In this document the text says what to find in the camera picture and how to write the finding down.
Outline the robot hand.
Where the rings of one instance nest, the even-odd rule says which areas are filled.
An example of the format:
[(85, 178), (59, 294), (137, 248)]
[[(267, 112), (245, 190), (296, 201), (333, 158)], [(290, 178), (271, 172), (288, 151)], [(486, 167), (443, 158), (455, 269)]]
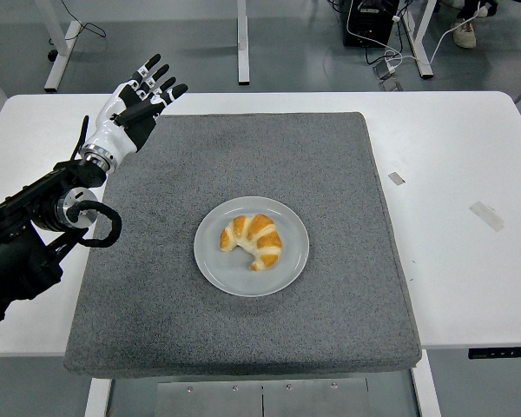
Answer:
[(82, 158), (100, 160), (112, 170), (144, 146), (163, 110), (188, 90), (173, 77), (162, 80), (169, 65), (160, 61), (153, 55), (115, 88), (96, 118), (95, 133), (81, 147)]

